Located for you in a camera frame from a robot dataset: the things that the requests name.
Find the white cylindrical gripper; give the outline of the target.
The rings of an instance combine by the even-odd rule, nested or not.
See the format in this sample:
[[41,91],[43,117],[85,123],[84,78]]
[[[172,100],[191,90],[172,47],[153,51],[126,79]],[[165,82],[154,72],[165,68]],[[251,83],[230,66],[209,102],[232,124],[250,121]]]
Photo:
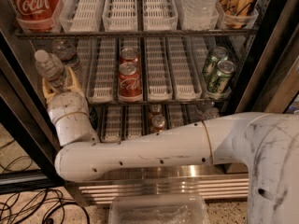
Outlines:
[[42,91],[48,105],[48,114],[55,126],[61,147],[76,142],[98,142],[99,138],[91,125],[88,103],[83,97],[76,74],[66,67],[65,86],[68,91],[57,95],[49,82],[42,79]]

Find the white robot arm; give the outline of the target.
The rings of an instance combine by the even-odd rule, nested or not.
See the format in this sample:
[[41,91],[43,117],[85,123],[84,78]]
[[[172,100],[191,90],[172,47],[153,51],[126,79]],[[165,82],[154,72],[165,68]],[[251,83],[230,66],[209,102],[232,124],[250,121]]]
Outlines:
[[299,223],[299,115],[279,114],[298,92],[298,71],[271,77],[264,112],[237,113],[105,144],[78,91],[48,103],[61,150],[55,170],[67,181],[94,181],[120,168],[244,163],[249,169],[248,224]]

